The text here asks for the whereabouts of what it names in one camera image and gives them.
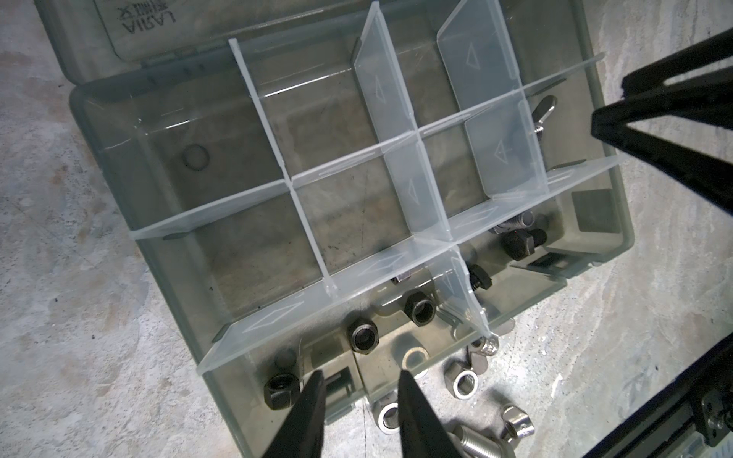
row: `bolt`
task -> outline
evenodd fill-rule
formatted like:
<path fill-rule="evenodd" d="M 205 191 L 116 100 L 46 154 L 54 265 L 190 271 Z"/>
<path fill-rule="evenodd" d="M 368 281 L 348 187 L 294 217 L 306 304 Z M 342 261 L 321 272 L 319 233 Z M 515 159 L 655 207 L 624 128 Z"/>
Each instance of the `bolt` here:
<path fill-rule="evenodd" d="M 505 222 L 497 224 L 489 229 L 492 234 L 503 234 L 514 229 L 526 229 L 534 224 L 534 213 L 532 210 L 525 210 L 519 215 L 512 216 Z"/>
<path fill-rule="evenodd" d="M 476 458 L 515 458 L 514 449 L 501 439 L 490 439 L 459 424 L 453 434 L 465 452 Z"/>
<path fill-rule="evenodd" d="M 379 344 L 379 331 L 373 321 L 357 318 L 347 329 L 351 349 L 368 355 Z"/>
<path fill-rule="evenodd" d="M 542 229 L 519 229 L 508 232 L 501 238 L 501 247 L 513 260 L 522 259 L 534 254 L 534 249 L 548 241 L 547 232 Z"/>
<path fill-rule="evenodd" d="M 476 291 L 478 288 L 491 288 L 491 277 L 486 273 L 486 270 L 475 264 L 467 265 L 466 267 L 468 267 L 468 281 L 471 283 L 473 291 Z"/>

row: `screw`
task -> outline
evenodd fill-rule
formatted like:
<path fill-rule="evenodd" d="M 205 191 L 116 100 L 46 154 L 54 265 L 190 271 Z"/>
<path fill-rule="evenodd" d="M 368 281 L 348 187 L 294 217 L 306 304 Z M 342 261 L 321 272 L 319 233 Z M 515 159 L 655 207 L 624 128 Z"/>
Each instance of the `screw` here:
<path fill-rule="evenodd" d="M 493 440 L 459 424 L 453 434 L 460 441 L 463 450 L 476 458 L 515 458 L 514 449 L 501 439 Z"/>
<path fill-rule="evenodd" d="M 512 216 L 505 222 L 497 224 L 489 229 L 492 234 L 503 234 L 514 229 L 526 229 L 534 225 L 534 213 L 532 210 L 525 210 L 519 215 Z"/>
<path fill-rule="evenodd" d="M 547 241 L 548 234 L 542 229 L 519 229 L 504 234 L 501 247 L 513 260 L 521 261 L 533 255 L 534 249 Z"/>

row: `clear plastic divider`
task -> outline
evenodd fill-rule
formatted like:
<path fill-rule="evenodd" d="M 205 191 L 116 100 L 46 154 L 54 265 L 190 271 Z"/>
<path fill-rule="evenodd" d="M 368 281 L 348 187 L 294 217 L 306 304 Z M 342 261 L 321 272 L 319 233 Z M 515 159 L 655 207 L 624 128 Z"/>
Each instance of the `clear plastic divider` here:
<path fill-rule="evenodd" d="M 487 196 L 547 191 L 542 153 L 522 92 L 497 100 L 468 120 L 465 129 Z"/>
<path fill-rule="evenodd" d="M 311 229 L 310 224 L 308 223 L 308 218 L 306 218 L 306 214 L 303 211 L 303 205 L 301 204 L 300 199 L 298 199 L 298 195 L 295 193 L 295 189 L 292 186 L 290 176 L 288 175 L 287 169 L 285 168 L 285 161 L 283 160 L 282 154 L 280 153 L 280 147 L 278 146 L 277 141 L 275 141 L 275 136 L 273 134 L 272 128 L 270 127 L 270 122 L 265 115 L 265 110 L 262 107 L 262 102 L 259 101 L 257 89 L 254 87 L 254 82 L 252 81 L 252 77 L 249 74 L 249 70 L 247 70 L 247 65 L 244 62 L 242 51 L 239 48 L 239 42 L 236 38 L 229 39 L 229 47 L 232 49 L 232 53 L 234 54 L 234 58 L 237 61 L 237 66 L 239 66 L 239 71 L 242 74 L 242 78 L 244 78 L 247 90 L 252 96 L 252 102 L 254 103 L 254 107 L 257 110 L 259 120 L 265 129 L 265 134 L 268 137 L 268 141 L 270 142 L 270 146 L 272 147 L 273 154 L 275 155 L 275 158 L 280 165 L 280 169 L 282 170 L 285 185 L 290 190 L 290 196 L 292 197 L 292 201 L 295 204 L 295 209 L 298 212 L 298 217 L 300 218 L 301 224 L 303 225 L 303 230 L 308 237 L 308 242 L 311 246 L 311 250 L 313 250 L 313 254 L 316 257 L 316 261 L 318 262 L 318 267 L 323 275 L 323 283 L 325 285 L 325 289 L 329 295 L 335 296 L 338 292 L 336 291 L 336 287 L 331 280 L 331 276 L 328 274 L 328 270 L 325 267 L 323 256 L 321 256 L 321 253 L 318 250 L 318 244 L 316 244 L 315 237 L 313 236 L 313 230 Z"/>
<path fill-rule="evenodd" d="M 619 165 L 623 159 L 621 155 L 614 155 L 550 170 L 548 172 L 548 192 L 546 194 L 492 199 L 450 218 L 449 223 L 453 238 L 456 243 L 470 240 L 502 221 L 506 221 L 524 210 L 528 210 L 613 166 Z"/>
<path fill-rule="evenodd" d="M 493 24 L 488 33 L 487 21 Z M 271 187 L 278 193 L 290 191 L 323 280 L 230 325 L 199 364 L 200 374 L 421 264 L 433 277 L 441 307 L 480 334 L 488 335 L 486 311 L 474 297 L 468 269 L 456 245 L 621 161 L 611 156 L 545 172 L 526 95 L 553 86 L 603 56 L 522 86 L 496 0 L 462 0 L 438 32 L 439 51 L 462 111 L 420 129 L 384 17 L 379 4 L 373 2 L 353 67 L 380 143 L 296 174 L 292 180 L 239 45 L 234 39 L 229 44 L 253 99 L 257 99 L 254 105 L 284 173 L 284 179 L 276 182 L 280 184 L 272 183 Z M 448 219 L 421 139 L 461 123 L 465 124 L 476 168 L 490 200 Z M 329 275 L 295 189 L 380 156 L 412 235 Z M 252 194 L 264 196 L 264 191 Z"/>
<path fill-rule="evenodd" d="M 417 133 L 417 124 L 378 2 L 369 9 L 354 68 L 377 137 L 386 141 L 405 130 Z M 419 138 L 385 154 L 384 161 L 405 214 L 416 237 L 450 241 L 448 219 L 438 186 Z"/>
<path fill-rule="evenodd" d="M 386 153 L 400 147 L 407 141 L 412 140 L 410 137 L 414 136 L 414 132 L 406 132 L 400 136 L 390 138 L 387 141 L 383 141 L 379 144 L 371 147 L 364 148 L 357 152 L 353 152 L 342 158 L 332 160 L 313 169 L 301 172 L 292 178 L 292 186 L 294 188 L 302 188 L 314 181 L 321 180 L 322 178 L 330 177 L 333 174 L 337 174 L 340 171 L 356 167 L 359 164 L 365 163 L 368 160 L 378 158 Z"/>
<path fill-rule="evenodd" d="M 435 293 L 441 307 L 469 324 L 483 336 L 489 336 L 486 311 L 474 297 L 468 280 L 468 268 L 457 247 L 437 255 L 427 263 L 435 282 Z"/>
<path fill-rule="evenodd" d="M 142 240 L 190 232 L 205 224 L 234 215 L 286 192 L 288 192 L 288 188 L 285 180 L 277 180 L 266 185 L 236 193 L 229 197 L 224 197 L 223 199 L 215 200 L 214 202 L 193 208 L 142 229 L 130 231 L 130 236 L 134 240 Z"/>
<path fill-rule="evenodd" d="M 459 109 L 522 86 L 498 1 L 461 0 L 437 41 Z"/>
<path fill-rule="evenodd" d="M 501 103 L 502 100 L 514 96 L 519 91 L 521 91 L 527 97 L 530 95 L 535 95 L 537 93 L 540 93 L 546 89 L 551 88 L 552 86 L 556 85 L 557 83 L 564 81 L 569 75 L 572 75 L 575 72 L 578 72 L 580 70 L 585 70 L 587 67 L 595 65 L 596 62 L 603 59 L 604 56 L 605 56 L 604 53 L 599 53 L 593 56 L 592 58 L 587 59 L 583 62 L 579 62 L 573 65 L 572 67 L 568 67 L 567 69 L 562 70 L 561 72 L 557 72 L 553 75 L 549 75 L 537 81 L 533 81 L 529 84 L 522 86 L 519 89 L 513 89 L 512 91 L 506 92 L 502 95 L 499 95 L 498 97 L 494 97 L 493 99 L 486 100 L 475 106 L 472 106 L 470 108 L 466 108 L 465 110 L 459 111 L 456 114 L 452 114 L 451 116 L 448 116 L 443 119 L 439 119 L 438 121 L 431 122 L 430 124 L 424 125 L 421 128 L 419 128 L 420 136 L 422 138 L 427 138 L 431 135 L 435 135 L 436 133 L 440 133 L 443 130 L 447 130 L 458 124 L 461 124 L 462 122 L 466 122 L 470 120 L 471 118 L 473 118 L 474 116 L 479 115 L 483 113 L 484 111 L 491 109 L 491 107 L 497 106 L 499 103 Z"/>
<path fill-rule="evenodd" d="M 298 323 L 343 302 L 333 302 L 322 281 L 278 300 L 229 326 L 224 336 L 201 360 L 196 372 L 203 375 L 216 369 L 286 333 Z"/>
<path fill-rule="evenodd" d="M 412 105 L 378 1 L 369 8 L 358 46 L 354 70 L 379 141 L 415 130 Z"/>
<path fill-rule="evenodd" d="M 335 273 L 334 281 L 339 291 L 348 291 L 352 297 L 428 261 L 449 246 L 410 237 Z"/>

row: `black hex nut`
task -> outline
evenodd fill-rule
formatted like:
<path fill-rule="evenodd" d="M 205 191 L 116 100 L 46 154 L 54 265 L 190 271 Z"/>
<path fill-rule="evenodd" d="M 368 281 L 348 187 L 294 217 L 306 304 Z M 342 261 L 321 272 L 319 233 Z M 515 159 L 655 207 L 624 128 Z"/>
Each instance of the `black hex nut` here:
<path fill-rule="evenodd" d="M 468 279 L 471 282 L 471 288 L 473 291 L 476 291 L 478 288 L 491 288 L 491 285 L 493 284 L 491 277 L 489 277 L 489 274 L 486 273 L 486 270 L 484 270 L 483 267 L 475 264 L 467 265 L 466 267 L 468 267 Z"/>
<path fill-rule="evenodd" d="M 415 291 L 405 301 L 405 314 L 418 326 L 425 326 L 435 318 L 435 304 L 422 291 Z"/>
<path fill-rule="evenodd" d="M 291 407 L 301 395 L 301 381 L 285 372 L 272 377 L 265 384 L 265 404 L 272 410 Z"/>
<path fill-rule="evenodd" d="M 379 344 L 379 331 L 373 321 L 357 318 L 347 328 L 351 349 L 368 355 Z"/>

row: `plastic storage box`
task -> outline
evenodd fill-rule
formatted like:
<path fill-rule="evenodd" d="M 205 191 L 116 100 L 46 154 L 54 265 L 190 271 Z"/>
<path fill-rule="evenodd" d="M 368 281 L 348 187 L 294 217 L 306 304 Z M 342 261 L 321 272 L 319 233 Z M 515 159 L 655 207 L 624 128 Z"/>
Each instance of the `plastic storage box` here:
<path fill-rule="evenodd" d="M 97 0 L 37 7 L 71 108 L 242 453 L 322 369 L 327 421 L 633 243 L 581 3 Z M 532 107 L 558 100 L 535 135 Z M 532 209 L 519 262 L 497 224 Z M 493 279 L 473 291 L 466 262 Z M 391 279 L 410 272 L 401 282 Z M 438 304 L 417 326 L 415 290 Z M 370 318 L 379 344 L 353 352 Z"/>

